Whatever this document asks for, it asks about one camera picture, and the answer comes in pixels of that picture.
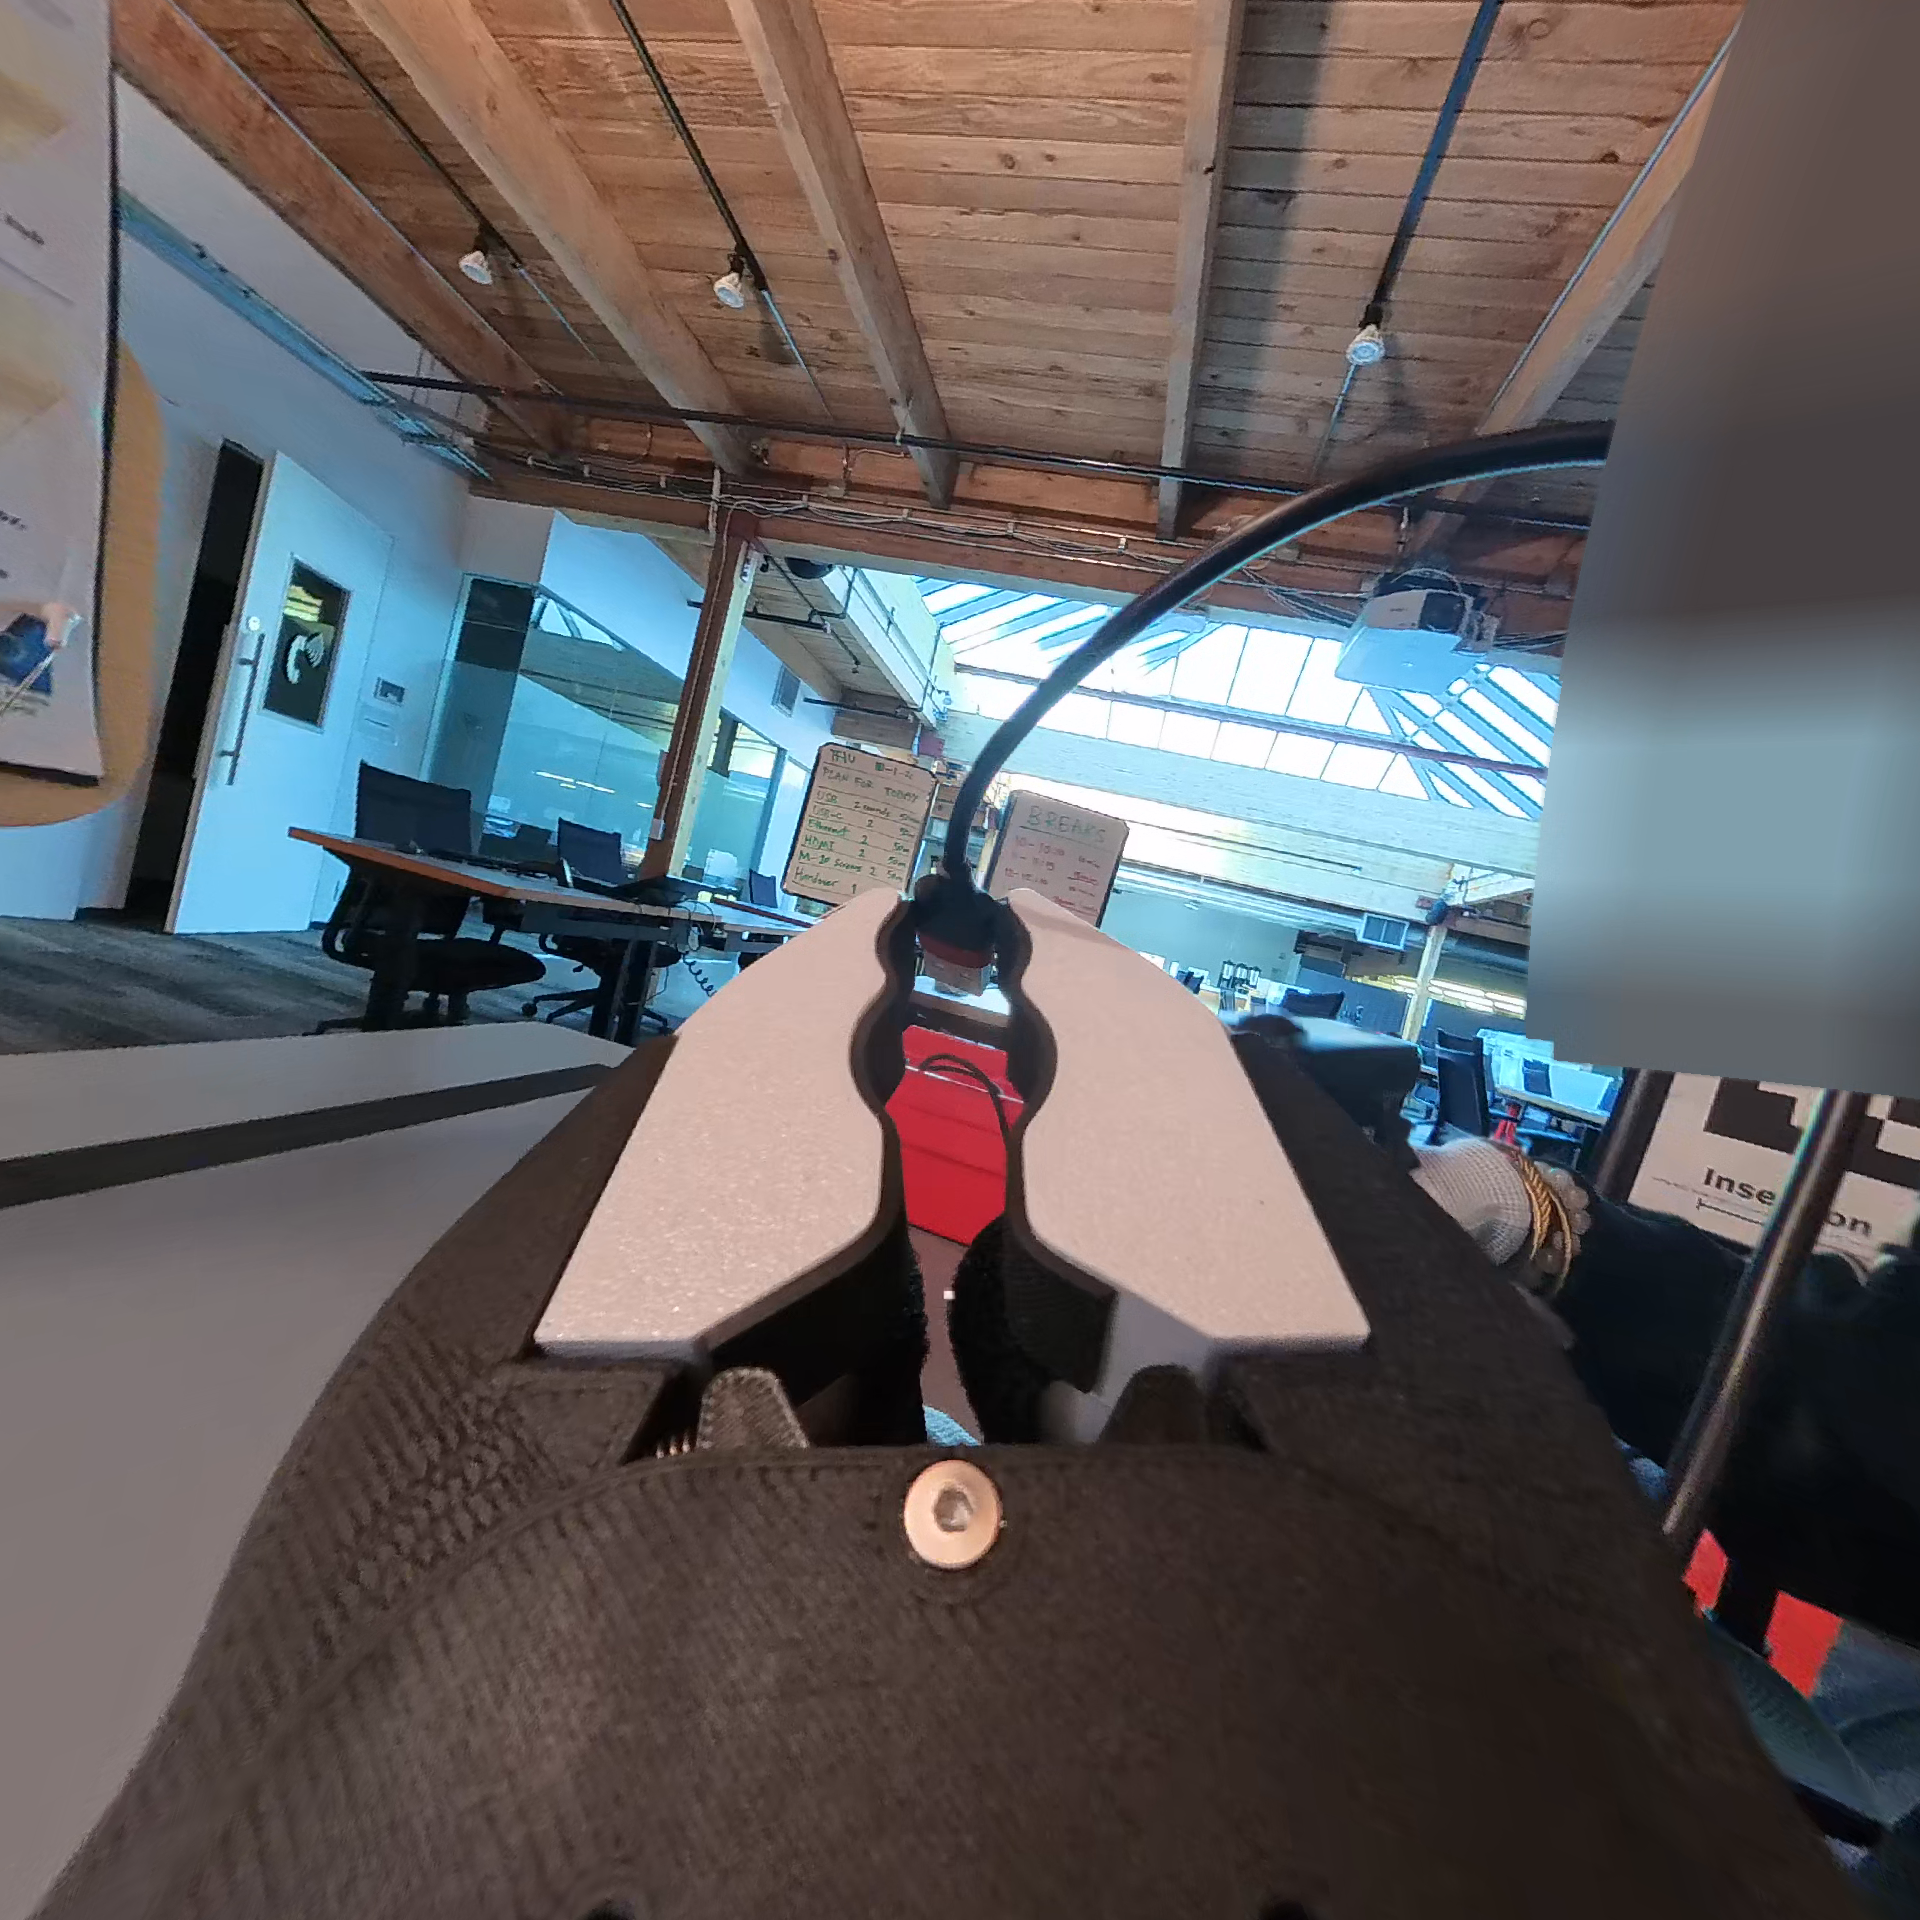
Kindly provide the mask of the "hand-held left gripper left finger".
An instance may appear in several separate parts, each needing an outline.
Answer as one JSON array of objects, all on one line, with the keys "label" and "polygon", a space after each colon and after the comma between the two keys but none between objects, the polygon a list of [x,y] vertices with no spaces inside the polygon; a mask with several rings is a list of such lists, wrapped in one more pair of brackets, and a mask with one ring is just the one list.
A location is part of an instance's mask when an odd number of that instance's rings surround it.
[{"label": "hand-held left gripper left finger", "polygon": [[720,1362],[901,1214],[879,1069],[899,894],[869,891],[740,973],[670,1040],[533,1330],[556,1359]]}]

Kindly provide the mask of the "person's right forearm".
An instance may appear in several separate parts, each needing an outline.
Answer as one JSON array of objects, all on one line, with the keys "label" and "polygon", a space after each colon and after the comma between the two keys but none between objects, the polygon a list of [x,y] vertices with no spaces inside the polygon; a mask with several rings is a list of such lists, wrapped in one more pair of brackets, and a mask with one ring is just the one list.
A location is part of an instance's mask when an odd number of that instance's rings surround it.
[{"label": "person's right forearm", "polygon": [[[1552,1308],[1627,1448],[1665,1469],[1746,1252],[1659,1212],[1593,1203]],[[1706,1531],[1742,1568],[1839,1619],[1919,1637],[1916,1236],[1858,1265],[1821,1252],[1776,1320]]]}]

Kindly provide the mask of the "wooden ceiling post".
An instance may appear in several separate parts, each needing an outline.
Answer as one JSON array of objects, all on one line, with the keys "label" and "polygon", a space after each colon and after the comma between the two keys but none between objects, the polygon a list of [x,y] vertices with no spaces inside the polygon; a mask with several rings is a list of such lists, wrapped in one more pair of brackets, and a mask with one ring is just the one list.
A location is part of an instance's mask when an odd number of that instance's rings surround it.
[{"label": "wooden ceiling post", "polygon": [[723,696],[762,559],[757,534],[757,516],[748,510],[726,509],[719,516],[677,719],[660,761],[657,815],[642,864],[645,877],[677,876],[691,845],[720,731]]}]

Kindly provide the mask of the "instruction sheet on stand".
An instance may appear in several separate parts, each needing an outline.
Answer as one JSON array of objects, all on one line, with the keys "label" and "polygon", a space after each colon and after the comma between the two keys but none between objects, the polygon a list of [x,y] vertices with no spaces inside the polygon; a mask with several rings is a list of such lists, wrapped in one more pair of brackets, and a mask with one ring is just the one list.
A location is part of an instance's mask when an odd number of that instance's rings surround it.
[{"label": "instruction sheet on stand", "polygon": [[88,817],[134,787],[161,718],[161,549],[165,416],[137,357],[115,349],[115,409],[94,642],[104,772],[94,783],[2,772],[2,827]]}]

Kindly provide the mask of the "red storage box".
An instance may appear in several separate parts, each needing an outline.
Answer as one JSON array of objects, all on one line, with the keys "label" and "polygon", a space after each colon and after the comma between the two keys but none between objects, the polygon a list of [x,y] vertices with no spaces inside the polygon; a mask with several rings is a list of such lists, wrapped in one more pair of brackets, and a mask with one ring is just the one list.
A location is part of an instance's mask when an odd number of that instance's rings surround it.
[{"label": "red storage box", "polygon": [[901,1145],[907,1222],[969,1243],[1008,1201],[1008,1149],[1023,1100],[998,1048],[910,1025],[886,1100]]}]

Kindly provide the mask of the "dark door poster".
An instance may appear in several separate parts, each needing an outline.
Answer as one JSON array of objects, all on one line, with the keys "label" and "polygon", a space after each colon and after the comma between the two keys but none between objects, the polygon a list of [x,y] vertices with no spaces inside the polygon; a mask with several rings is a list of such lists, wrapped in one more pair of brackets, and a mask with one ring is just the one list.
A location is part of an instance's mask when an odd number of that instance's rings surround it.
[{"label": "dark door poster", "polygon": [[295,561],[278,614],[264,711],[322,728],[347,636],[349,588]]}]

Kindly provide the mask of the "person's right hand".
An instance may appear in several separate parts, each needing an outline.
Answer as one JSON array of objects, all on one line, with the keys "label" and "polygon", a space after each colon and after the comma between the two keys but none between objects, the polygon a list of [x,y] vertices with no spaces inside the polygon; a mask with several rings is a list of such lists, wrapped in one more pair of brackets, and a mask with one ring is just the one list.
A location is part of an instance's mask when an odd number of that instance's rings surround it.
[{"label": "person's right hand", "polygon": [[1445,1140],[1416,1149],[1413,1182],[1494,1265],[1526,1262],[1537,1205],[1519,1160],[1494,1140]]}]

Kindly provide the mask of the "white ceiling projector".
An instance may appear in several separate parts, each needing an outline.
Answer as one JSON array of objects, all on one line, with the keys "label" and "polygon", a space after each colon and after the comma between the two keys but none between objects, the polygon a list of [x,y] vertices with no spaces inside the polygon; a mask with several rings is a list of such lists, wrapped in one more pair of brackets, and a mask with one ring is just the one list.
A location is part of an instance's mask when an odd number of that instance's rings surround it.
[{"label": "white ceiling projector", "polygon": [[1335,676],[1347,684],[1447,698],[1500,636],[1489,596],[1435,567],[1381,576],[1341,642]]}]

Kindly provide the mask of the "wooden office desk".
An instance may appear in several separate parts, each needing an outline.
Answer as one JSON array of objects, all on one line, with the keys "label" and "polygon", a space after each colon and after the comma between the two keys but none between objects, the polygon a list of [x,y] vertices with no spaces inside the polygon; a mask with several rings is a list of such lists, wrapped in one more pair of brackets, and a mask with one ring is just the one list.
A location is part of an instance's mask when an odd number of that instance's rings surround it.
[{"label": "wooden office desk", "polygon": [[519,913],[512,923],[532,935],[613,944],[619,951],[613,978],[589,995],[588,1034],[600,1041],[635,1038],[642,1005],[629,990],[634,948],[660,946],[684,955],[703,935],[730,933],[719,909],[697,903],[613,898],[559,879],[510,876],[469,859],[402,850],[321,827],[290,827],[290,837],[339,856],[349,877],[371,888],[374,900],[392,904],[392,927],[374,937],[367,1001],[357,1017],[359,1029],[370,1034],[409,1022],[407,1002],[420,979],[423,918],[441,896],[504,903]]}]

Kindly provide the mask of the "printed instruction sheet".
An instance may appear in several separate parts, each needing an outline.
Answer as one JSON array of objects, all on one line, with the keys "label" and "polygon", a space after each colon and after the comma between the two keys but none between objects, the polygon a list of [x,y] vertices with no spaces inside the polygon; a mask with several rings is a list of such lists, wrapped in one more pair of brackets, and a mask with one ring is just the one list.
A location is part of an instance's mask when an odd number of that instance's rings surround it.
[{"label": "printed instruction sheet", "polygon": [[103,781],[117,331],[111,5],[2,5],[2,760]]}]

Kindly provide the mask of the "black office chair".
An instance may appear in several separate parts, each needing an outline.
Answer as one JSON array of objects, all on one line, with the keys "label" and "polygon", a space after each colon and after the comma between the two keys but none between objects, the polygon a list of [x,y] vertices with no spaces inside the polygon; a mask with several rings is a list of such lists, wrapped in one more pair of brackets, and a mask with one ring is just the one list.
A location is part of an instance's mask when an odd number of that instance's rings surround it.
[{"label": "black office chair", "polygon": [[[355,837],[411,854],[473,852],[468,789],[418,781],[363,761],[355,789]],[[376,973],[413,926],[413,971],[391,1010],[404,1022],[463,1025],[473,995],[529,988],[547,976],[538,952],[506,939],[501,904],[436,879],[349,864],[322,927],[326,958]]]},{"label": "black office chair", "polygon": [[[642,904],[670,904],[670,888],[660,876],[642,877],[628,869],[625,840],[610,827],[589,827],[575,819],[561,817],[554,827],[559,872],[567,886],[597,893],[608,898],[622,898]],[[526,1015],[547,1007],[545,1019],[556,1021],[563,1015],[594,1010],[610,988],[619,988],[614,1002],[619,1015],[613,1017],[617,1035],[628,1035],[651,1025],[660,1034],[674,1032],[666,1015],[649,1010],[651,979],[680,962],[675,944],[660,946],[644,939],[624,943],[610,937],[579,937],[553,933],[542,944],[556,956],[573,961],[579,970],[589,970],[599,985],[593,990],[569,988],[563,991],[545,991],[522,1007]]]}]

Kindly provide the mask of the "black stand pole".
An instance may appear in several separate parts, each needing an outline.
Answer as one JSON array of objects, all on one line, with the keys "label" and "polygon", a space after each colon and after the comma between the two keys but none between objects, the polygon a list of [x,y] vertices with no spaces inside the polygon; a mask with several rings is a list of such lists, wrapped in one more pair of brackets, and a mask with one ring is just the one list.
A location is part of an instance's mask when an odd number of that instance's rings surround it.
[{"label": "black stand pole", "polygon": [[1764,1374],[1766,1351],[1818,1234],[1835,1209],[1871,1109],[1867,1091],[1821,1091],[1720,1330],[1668,1464],[1664,1540],[1693,1560],[1717,1488]]}]

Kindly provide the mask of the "white door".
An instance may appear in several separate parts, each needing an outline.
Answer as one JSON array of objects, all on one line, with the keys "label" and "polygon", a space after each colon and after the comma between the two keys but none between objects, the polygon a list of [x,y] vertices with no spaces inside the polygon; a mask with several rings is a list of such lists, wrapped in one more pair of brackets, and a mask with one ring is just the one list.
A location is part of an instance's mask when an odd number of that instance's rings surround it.
[{"label": "white door", "polygon": [[[322,728],[264,711],[290,571],[302,561],[349,588],[347,636]],[[287,452],[264,470],[243,576],[223,636],[165,926],[176,933],[297,931],[319,913],[324,850],[290,827],[328,827],[343,797],[357,698],[388,583],[392,538]],[[258,701],[232,787],[215,770],[228,737],[237,631],[259,616],[269,636]]]}]

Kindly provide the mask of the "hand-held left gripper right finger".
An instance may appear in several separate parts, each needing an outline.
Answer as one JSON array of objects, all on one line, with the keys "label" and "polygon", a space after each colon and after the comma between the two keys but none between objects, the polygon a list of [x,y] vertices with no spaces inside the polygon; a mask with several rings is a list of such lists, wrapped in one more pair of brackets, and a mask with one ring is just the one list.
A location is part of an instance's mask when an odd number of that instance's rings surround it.
[{"label": "hand-held left gripper right finger", "polygon": [[1044,894],[1004,907],[1019,1348],[1070,1396],[1119,1396],[1144,1370],[1209,1382],[1241,1356],[1364,1347],[1364,1306],[1219,1015]]}]

